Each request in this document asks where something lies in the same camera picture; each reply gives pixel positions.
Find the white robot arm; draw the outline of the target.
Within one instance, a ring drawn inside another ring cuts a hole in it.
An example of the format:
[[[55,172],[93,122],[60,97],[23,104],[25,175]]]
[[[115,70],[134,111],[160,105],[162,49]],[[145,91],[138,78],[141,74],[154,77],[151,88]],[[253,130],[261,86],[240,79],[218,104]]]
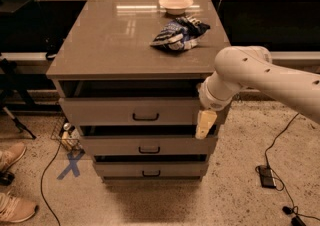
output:
[[[261,46],[230,46],[218,52],[215,71],[198,88],[201,109],[195,137],[204,139],[233,96],[250,87],[320,123],[320,76],[274,65]]]

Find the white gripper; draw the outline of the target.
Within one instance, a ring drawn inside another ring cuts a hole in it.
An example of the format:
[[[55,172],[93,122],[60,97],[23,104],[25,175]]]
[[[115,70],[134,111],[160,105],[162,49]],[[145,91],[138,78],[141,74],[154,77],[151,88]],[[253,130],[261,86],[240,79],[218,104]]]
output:
[[[223,101],[215,98],[208,91],[206,83],[200,84],[198,94],[203,110],[198,112],[195,137],[201,140],[207,137],[209,130],[217,119],[217,113],[215,111],[222,111],[231,102],[231,99]]]

